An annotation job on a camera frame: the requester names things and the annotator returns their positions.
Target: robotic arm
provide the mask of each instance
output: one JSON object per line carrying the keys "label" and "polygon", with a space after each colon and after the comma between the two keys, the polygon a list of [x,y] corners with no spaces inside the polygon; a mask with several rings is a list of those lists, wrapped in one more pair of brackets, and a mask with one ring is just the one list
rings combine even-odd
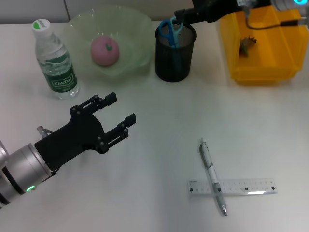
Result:
{"label": "robotic arm", "polygon": [[[192,0],[192,2],[194,8],[175,11],[175,16],[178,22],[192,24],[206,21],[212,23],[227,14],[242,10],[245,11],[246,17],[249,18],[251,8],[269,5],[274,6],[278,11],[309,7],[308,0]],[[286,21],[276,26],[308,25],[307,18]]]}
{"label": "robotic arm", "polygon": [[127,138],[128,127],[136,123],[135,114],[107,133],[93,115],[116,101],[115,93],[105,99],[95,95],[70,109],[71,119],[67,125],[55,132],[38,127],[43,139],[34,146],[28,144],[10,155],[0,141],[0,208],[19,195],[34,190],[83,151],[95,150],[104,154]]}

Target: white table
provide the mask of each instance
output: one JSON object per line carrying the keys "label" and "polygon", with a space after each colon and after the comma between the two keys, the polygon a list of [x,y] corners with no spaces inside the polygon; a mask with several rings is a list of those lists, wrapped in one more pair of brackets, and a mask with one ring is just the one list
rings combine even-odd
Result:
{"label": "white table", "polygon": [[[53,24],[56,34],[65,24]],[[108,131],[135,113],[129,137],[104,155],[80,154],[56,176],[0,210],[2,232],[308,231],[309,81],[304,69],[275,87],[241,87],[229,79],[217,24],[197,31],[190,75],[179,83],[143,78],[111,84],[79,76],[72,100],[51,97],[36,63],[29,24],[0,25],[0,138],[12,153],[56,130],[69,109],[114,91],[118,102],[95,115]],[[206,178],[198,153],[208,143],[217,174],[275,178],[279,193],[189,199],[186,182]]]}

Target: white wall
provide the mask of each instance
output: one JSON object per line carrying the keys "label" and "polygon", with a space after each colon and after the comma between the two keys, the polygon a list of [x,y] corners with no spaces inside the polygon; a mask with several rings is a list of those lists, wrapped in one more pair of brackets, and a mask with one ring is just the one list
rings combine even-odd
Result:
{"label": "white wall", "polygon": [[71,19],[101,4],[131,6],[151,19],[170,18],[176,10],[193,7],[192,0],[66,0],[66,3]]}
{"label": "white wall", "polygon": [[67,22],[64,1],[0,0],[0,24],[32,23],[39,18],[45,18],[51,22]]}

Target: ruler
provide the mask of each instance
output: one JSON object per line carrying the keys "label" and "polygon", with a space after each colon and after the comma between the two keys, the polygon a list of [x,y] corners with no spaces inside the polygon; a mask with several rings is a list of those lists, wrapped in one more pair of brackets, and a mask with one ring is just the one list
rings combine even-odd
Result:
{"label": "ruler", "polygon": [[[278,193],[274,179],[236,179],[219,181],[218,191],[224,196],[265,195]],[[214,195],[212,184],[207,180],[190,180],[187,184],[190,196]]]}

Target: green bottle label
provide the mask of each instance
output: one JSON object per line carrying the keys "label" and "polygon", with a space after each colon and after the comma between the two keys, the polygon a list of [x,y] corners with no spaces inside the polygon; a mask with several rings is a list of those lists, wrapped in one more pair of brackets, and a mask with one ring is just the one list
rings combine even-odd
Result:
{"label": "green bottle label", "polygon": [[77,78],[75,76],[73,66],[64,74],[58,76],[51,76],[44,74],[50,89],[57,93],[68,92],[77,85]]}

